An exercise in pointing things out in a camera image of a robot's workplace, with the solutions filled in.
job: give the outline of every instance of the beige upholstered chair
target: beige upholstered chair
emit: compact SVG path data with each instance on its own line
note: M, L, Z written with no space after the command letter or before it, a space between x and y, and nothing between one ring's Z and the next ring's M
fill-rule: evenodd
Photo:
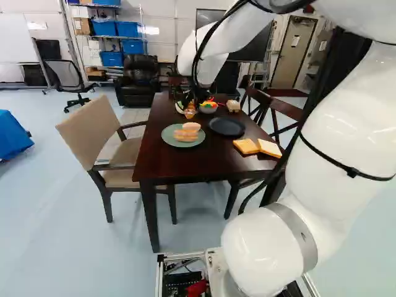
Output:
M107 222L113 221L111 195L113 192L140 192L139 183L132 181L134 164L139 154L141 138L127 139L124 129L143 126L139 122L121 126L106 96L92 100L56 126L75 157L98 186ZM97 157L108 139L115 133L121 139L112 159L96 164ZM167 194L172 223L176 224L174 186L157 186L157 193Z

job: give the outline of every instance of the bread slice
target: bread slice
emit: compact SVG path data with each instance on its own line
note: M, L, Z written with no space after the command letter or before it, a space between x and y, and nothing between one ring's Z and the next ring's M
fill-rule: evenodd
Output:
M178 129L173 132L173 137L181 142L193 142L198 139L198 132L194 130Z
M282 157L282 152L280 151L277 144L262 139L258 139L258 141L260 152L266 153L267 155L273 156L275 158Z
M183 129L184 129L184 130L199 131L199 129L200 129L200 124L194 123L194 122L184 123L184 124L183 124Z
M233 144L238 148L238 150L244 155L249 155L252 153L258 153L260 150L257 145L250 138L234 140Z

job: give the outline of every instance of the blue object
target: blue object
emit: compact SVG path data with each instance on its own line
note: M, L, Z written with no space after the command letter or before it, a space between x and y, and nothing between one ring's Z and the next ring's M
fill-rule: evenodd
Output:
M0 159L10 160L35 144L8 110L0 110Z
M142 25L136 22L116 21L118 36L142 38Z
M121 0L93 0L92 3L99 5L115 5L120 6Z
M101 62L106 67L122 67L123 54L119 51L101 51L100 52Z
M113 20L92 20L95 35L117 36L116 24Z
M147 46L147 42L143 42L143 40L123 40L123 52L124 54L144 54L145 46Z

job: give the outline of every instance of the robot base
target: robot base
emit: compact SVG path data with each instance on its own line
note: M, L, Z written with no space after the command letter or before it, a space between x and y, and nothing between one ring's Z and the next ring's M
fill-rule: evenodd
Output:
M165 289L168 276L172 276L172 281L180 278L180 282L185 282L186 277L197 278L196 272L178 273L187 265L201 261L203 263L202 278L209 281L210 293L204 293L202 297L248 297L236 285L228 272L228 266L225 262L222 249L220 247L208 249L205 252L192 252L185 254L160 254L158 255L157 279L155 288L155 297L181 297L188 296L183 292L167 293ZM307 286L308 292L312 297L319 297L311 280L307 275L303 275L303 280ZM191 280L191 283L198 282L197 279ZM299 286L293 282L279 292L277 297L303 297Z

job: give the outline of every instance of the dark wooden table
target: dark wooden table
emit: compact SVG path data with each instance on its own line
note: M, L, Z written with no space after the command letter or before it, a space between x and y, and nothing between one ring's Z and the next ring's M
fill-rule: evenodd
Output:
M226 95L216 95L215 101L226 103ZM199 183L205 181L241 180L262 178L271 171L276 159L258 153L243 156L233 145L233 138L221 136L209 129L212 118L229 116L241 121L246 132L241 137L273 140L247 114L230 114L226 107L219 106L214 114L196 114L187 120L174 108L168 92L155 95L148 117L139 156L132 179L140 182L143 206L153 252L159 252L157 223L157 201L155 186L160 184ZM172 124L194 121L202 125L206 133L203 143L193 148L176 148L166 144L161 138L164 128Z

